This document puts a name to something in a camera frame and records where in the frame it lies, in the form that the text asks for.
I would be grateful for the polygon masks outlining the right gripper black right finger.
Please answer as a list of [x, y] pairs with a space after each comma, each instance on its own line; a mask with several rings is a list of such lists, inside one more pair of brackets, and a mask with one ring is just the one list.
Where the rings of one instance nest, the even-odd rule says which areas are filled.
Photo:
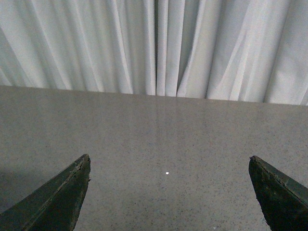
[[308, 229], [308, 189], [258, 156], [249, 175], [262, 213], [272, 231]]

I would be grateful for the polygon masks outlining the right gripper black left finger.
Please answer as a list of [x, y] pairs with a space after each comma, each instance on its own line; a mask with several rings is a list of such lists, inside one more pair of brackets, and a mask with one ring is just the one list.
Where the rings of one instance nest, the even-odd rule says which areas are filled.
[[90, 181], [90, 157], [71, 165], [0, 215], [2, 231], [72, 231]]

